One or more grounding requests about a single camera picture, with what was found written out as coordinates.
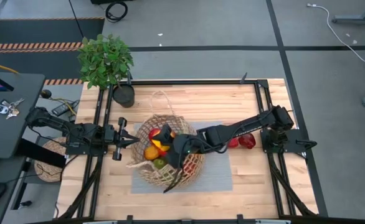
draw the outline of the concrete floor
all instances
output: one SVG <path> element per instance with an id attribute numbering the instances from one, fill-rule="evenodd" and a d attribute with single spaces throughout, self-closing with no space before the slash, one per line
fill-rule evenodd
<path id="1" fill-rule="evenodd" d="M 326 26 L 326 13 L 300 0 L 272 0 L 284 45 L 340 45 Z M 360 14 L 365 0 L 313 0 L 333 14 Z M 72 0 L 78 17 L 102 16 L 89 1 Z M 275 46 L 267 5 L 263 0 L 135 0 L 116 24 L 105 22 L 104 34 L 121 35 L 132 47 L 188 45 Z M 8 0 L 3 18 L 72 17 L 64 0 Z M 365 26 L 335 25 L 343 40 L 365 45 Z M 359 52 L 365 58 L 365 51 Z M 287 52 L 299 101 L 331 217 L 365 219 L 365 63 L 349 51 Z M 285 78 L 277 51 L 133 52 L 134 78 Z M 81 87 L 51 86 L 54 94 L 78 97 Z M 52 109 L 49 102 L 40 105 Z M 43 135 L 55 133 L 42 131 Z M 33 186 L 34 192 L 46 187 Z M 6 214 L 4 223 L 49 220 L 57 191 L 32 194 L 40 206 Z"/>

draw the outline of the black floor mat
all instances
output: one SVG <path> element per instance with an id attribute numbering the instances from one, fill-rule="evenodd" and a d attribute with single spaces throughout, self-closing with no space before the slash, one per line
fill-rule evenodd
<path id="1" fill-rule="evenodd" d="M 89 39 L 102 33 L 104 19 L 79 19 L 82 32 Z M 0 20 L 0 44 L 81 42 L 74 19 Z"/>
<path id="2" fill-rule="evenodd" d="M 79 52 L 35 52 L 0 54 L 0 65 L 19 73 L 38 73 L 46 79 L 80 78 Z"/>

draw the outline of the woven basket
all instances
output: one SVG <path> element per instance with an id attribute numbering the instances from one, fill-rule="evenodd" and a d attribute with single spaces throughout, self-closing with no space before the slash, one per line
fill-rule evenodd
<path id="1" fill-rule="evenodd" d="M 152 99 L 155 94 L 162 93 L 169 104 L 172 115 L 160 115 L 155 114 L 152 107 Z M 137 168 L 140 176 L 150 184 L 157 185 L 159 187 L 168 187 L 176 175 L 177 170 L 171 165 L 166 165 L 162 169 L 157 169 L 151 161 L 147 161 L 144 158 L 144 151 L 151 145 L 148 135 L 153 128 L 161 129 L 164 124 L 169 124 L 170 128 L 176 134 L 196 134 L 196 131 L 191 125 L 189 125 L 182 116 L 176 116 L 171 107 L 171 102 L 167 94 L 163 91 L 157 91 L 152 94 L 150 103 L 152 110 L 152 117 L 147 119 L 141 127 L 137 130 L 136 137 L 140 141 L 132 145 L 132 159 L 133 161 L 127 165 L 129 168 Z M 178 179 L 181 178 L 179 183 L 174 187 L 184 187 L 189 185 L 199 175 L 204 164 L 204 155 L 202 154 L 190 154 L 184 161 L 184 171 L 180 171 Z"/>
<path id="2" fill-rule="evenodd" d="M 55 138 L 54 141 L 64 143 L 66 141 L 66 138 L 65 137 Z M 66 151 L 66 148 L 53 141 L 47 141 L 43 145 L 43 148 L 46 148 L 50 151 L 56 152 L 61 155 L 65 155 Z M 60 173 L 62 169 L 59 167 L 48 165 L 45 162 L 41 161 L 34 161 L 34 170 L 37 176 L 46 182 L 60 181 Z"/>

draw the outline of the butcher block tabletop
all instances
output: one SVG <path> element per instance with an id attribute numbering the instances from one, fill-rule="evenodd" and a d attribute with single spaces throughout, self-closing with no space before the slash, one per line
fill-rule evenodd
<path id="1" fill-rule="evenodd" d="M 268 79 L 273 105 L 284 106 L 294 119 L 284 79 Z M 124 117 L 126 130 L 134 135 L 134 124 L 152 116 L 149 105 L 151 95 L 163 90 L 170 99 L 173 110 L 188 122 L 217 121 L 232 124 L 258 114 L 254 85 L 133 85 L 135 104 L 123 108 L 115 101 L 111 104 L 109 124 L 118 129 L 118 118 Z M 92 123 L 99 89 L 87 89 L 83 85 L 76 123 Z M 103 123 L 108 93 L 104 93 L 99 125 Z M 171 114 L 164 96 L 153 98 L 154 112 Z M 263 152 L 260 132 L 253 133 L 256 146 L 229 149 L 232 190 L 222 192 L 173 192 L 166 194 L 132 194 L 133 170 L 126 167 L 131 161 L 129 148 L 123 149 L 121 161 L 112 160 L 114 146 L 109 146 L 103 158 L 95 220 L 235 219 L 237 214 L 245 218 L 277 218 L 274 192 L 267 155 Z M 82 188 L 87 156 L 80 155 L 64 171 L 58 197 L 58 208 L 63 214 Z M 308 168 L 304 158 L 285 153 L 285 162 L 292 189 L 315 213 L 318 213 Z M 288 213 L 285 191 L 280 185 L 284 211 Z M 84 215 L 88 215 L 91 193 L 86 198 Z"/>

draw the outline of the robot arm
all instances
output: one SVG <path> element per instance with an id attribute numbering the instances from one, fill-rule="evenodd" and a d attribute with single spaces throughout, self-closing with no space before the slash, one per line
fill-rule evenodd
<path id="1" fill-rule="evenodd" d="M 26 117 L 29 127 L 50 127 L 63 133 L 67 133 L 65 143 L 66 154 L 91 154 L 97 156 L 107 150 L 108 145 L 116 145 L 113 154 L 114 160 L 121 160 L 120 148 L 138 142 L 139 139 L 128 134 L 124 130 L 126 119 L 119 118 L 119 131 L 115 131 L 113 125 L 101 127 L 92 123 L 73 124 L 52 116 L 45 108 L 33 108 Z"/>
<path id="2" fill-rule="evenodd" d="M 251 133 L 261 128 L 271 128 L 276 132 L 284 132 L 291 129 L 293 121 L 287 110 L 280 106 L 274 106 L 269 111 L 264 111 L 254 117 L 239 121 L 229 126 L 217 125 L 197 130 L 197 136 L 191 134 L 178 134 L 171 137 L 171 128 L 164 125 L 159 135 L 153 139 L 162 144 L 171 146 L 166 154 L 168 164 L 178 169 L 183 166 L 183 161 L 189 153 L 205 154 L 218 152 L 228 142 L 243 134 Z"/>

